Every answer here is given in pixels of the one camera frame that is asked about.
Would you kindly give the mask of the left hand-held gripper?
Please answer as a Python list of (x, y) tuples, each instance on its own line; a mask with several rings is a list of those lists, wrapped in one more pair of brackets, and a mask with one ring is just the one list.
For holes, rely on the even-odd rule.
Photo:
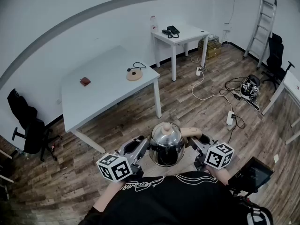
[(149, 140), (144, 136), (135, 137), (124, 144), (113, 154), (107, 153), (97, 161), (102, 176), (109, 181), (121, 181), (130, 176), (143, 176), (138, 164), (149, 147)]

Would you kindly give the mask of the electronic device on floor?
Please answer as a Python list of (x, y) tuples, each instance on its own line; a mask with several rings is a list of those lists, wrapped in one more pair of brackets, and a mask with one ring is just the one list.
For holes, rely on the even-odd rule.
[(261, 82), (258, 77), (256, 77), (255, 75), (249, 75), (240, 86), (241, 96), (249, 101), (256, 100), (260, 84)]

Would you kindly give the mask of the stainless steel kettle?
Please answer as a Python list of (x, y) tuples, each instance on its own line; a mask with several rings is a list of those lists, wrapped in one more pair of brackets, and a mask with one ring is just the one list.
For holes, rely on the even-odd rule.
[(150, 135), (149, 156), (159, 166), (174, 166), (183, 158), (187, 138), (193, 136), (200, 138), (202, 131), (196, 127), (180, 128), (172, 122), (161, 122)]

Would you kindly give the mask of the person's black shirt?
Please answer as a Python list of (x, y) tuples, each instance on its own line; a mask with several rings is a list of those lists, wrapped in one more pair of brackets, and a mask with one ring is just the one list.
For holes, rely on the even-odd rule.
[(132, 178), (79, 225), (248, 225), (249, 212), (207, 172)]

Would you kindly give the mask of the black desk telephone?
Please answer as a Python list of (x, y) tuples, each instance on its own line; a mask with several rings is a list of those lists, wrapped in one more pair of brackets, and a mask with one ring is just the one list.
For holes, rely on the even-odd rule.
[(165, 30), (161, 30), (163, 34), (167, 35), (168, 38), (179, 38), (180, 31), (172, 26), (168, 26)]

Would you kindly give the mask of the aluminium ladder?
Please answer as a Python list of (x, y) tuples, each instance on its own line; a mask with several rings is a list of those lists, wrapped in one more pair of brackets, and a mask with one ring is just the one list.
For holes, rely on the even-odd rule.
[[(261, 64), (263, 62), (263, 58), (268, 45), (268, 39), (271, 36), (273, 24), (275, 21), (277, 4), (277, 0), (260, 0), (255, 26), (250, 37), (250, 41), (243, 55), (243, 59), (245, 59), (249, 53), (255, 54), (258, 58), (257, 69), (261, 67)], [(262, 49), (259, 52), (257, 52), (253, 47), (253, 44), (257, 42), (262, 46)]]

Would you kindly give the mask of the white side table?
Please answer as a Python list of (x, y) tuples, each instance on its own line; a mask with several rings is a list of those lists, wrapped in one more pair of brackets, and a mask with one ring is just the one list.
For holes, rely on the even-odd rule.
[(264, 115), (272, 107), (283, 90), (288, 92), (290, 98), (300, 109), (300, 81), (291, 72), (287, 71), (279, 87), (270, 98), (270, 102), (263, 110), (262, 115)]

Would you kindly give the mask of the person's left forearm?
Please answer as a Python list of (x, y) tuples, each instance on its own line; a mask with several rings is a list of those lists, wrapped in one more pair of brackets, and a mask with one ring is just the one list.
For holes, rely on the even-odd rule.
[(112, 198), (118, 193), (118, 191), (125, 185), (124, 181), (111, 182), (105, 189), (104, 193), (98, 198), (98, 200), (93, 205), (93, 208), (99, 212), (103, 212), (107, 207), (108, 203)]

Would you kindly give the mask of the white shelf rack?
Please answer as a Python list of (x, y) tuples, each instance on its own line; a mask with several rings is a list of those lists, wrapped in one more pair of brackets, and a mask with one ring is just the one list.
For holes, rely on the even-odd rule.
[(14, 183), (14, 181), (9, 178), (8, 168), (12, 159), (13, 157), (11, 155), (0, 149), (0, 201), (7, 202), (9, 200), (7, 184)]

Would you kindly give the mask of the round beige kettle base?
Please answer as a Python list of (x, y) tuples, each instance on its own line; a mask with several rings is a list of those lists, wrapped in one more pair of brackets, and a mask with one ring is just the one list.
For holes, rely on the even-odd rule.
[(139, 69), (135, 69), (135, 70), (131, 70), (127, 73), (127, 80), (129, 81), (137, 81), (139, 79), (141, 79), (143, 76), (143, 73), (141, 70)]

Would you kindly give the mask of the stack of cardboard boxes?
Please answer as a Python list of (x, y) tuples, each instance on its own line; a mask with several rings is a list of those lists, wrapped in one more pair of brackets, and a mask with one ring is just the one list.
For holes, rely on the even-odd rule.
[[(204, 45), (204, 38), (199, 40), (198, 42), (198, 52), (202, 55), (203, 52), (203, 45)], [(212, 58), (221, 53), (221, 43), (219, 42), (219, 36), (216, 35), (209, 35), (208, 36), (208, 43), (206, 49), (206, 58)]]

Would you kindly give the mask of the large white table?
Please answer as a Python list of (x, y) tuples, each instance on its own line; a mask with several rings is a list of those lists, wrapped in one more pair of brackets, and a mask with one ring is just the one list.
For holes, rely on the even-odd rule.
[[(83, 142), (104, 154), (105, 149), (79, 131), (85, 123), (110, 107), (152, 84), (156, 115), (161, 118), (159, 73), (146, 65), (141, 69), (142, 78), (127, 80), (127, 69), (139, 62), (122, 46), (108, 50), (88, 61), (63, 78), (61, 86), (62, 110), (66, 132), (71, 132)], [(83, 77), (91, 83), (80, 84)]]

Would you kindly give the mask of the black office chair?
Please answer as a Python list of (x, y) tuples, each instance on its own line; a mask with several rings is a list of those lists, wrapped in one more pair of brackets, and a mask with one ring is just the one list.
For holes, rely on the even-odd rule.
[(15, 137), (20, 137), (25, 140), (24, 152), (27, 154), (40, 153), (40, 160), (44, 162), (44, 152), (48, 150), (52, 158), (56, 161), (57, 157), (53, 154), (53, 149), (49, 144), (56, 139), (63, 139), (61, 135), (49, 137), (53, 130), (45, 126), (45, 123), (37, 118), (38, 111), (36, 108), (29, 106), (23, 96), (20, 96), (16, 89), (12, 89), (7, 97), (8, 104), (13, 115), (19, 121), (25, 133), (21, 134), (14, 129), (12, 140)]
[(262, 71), (262, 75), (268, 76), (268, 79), (262, 80), (262, 83), (273, 83), (275, 90), (277, 90), (277, 85), (280, 85), (278, 81), (282, 81), (284, 79), (287, 71), (291, 67), (295, 68), (295, 66), (290, 61), (288, 61), (289, 65), (287, 69), (284, 70), (282, 68), (282, 57), (284, 51), (284, 45), (282, 42), (282, 38), (275, 33), (272, 33), (272, 36), (268, 38), (270, 50), (270, 55), (267, 59), (268, 71)]

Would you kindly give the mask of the person's right forearm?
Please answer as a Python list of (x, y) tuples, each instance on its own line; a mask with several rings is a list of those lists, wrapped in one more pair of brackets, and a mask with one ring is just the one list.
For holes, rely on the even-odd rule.
[(228, 185), (228, 181), (231, 178), (229, 172), (225, 169), (222, 168), (220, 170), (215, 169), (209, 165), (206, 165), (206, 169), (209, 171), (209, 173), (217, 178), (220, 182), (222, 182), (224, 185)]

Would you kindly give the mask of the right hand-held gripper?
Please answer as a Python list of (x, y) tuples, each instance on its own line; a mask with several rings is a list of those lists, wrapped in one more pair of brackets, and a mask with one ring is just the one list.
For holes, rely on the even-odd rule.
[(198, 171), (204, 171), (206, 165), (217, 170), (225, 168), (234, 154), (234, 149), (227, 143), (219, 143), (218, 140), (204, 134), (200, 138), (190, 137), (189, 145), (198, 152), (194, 161)]

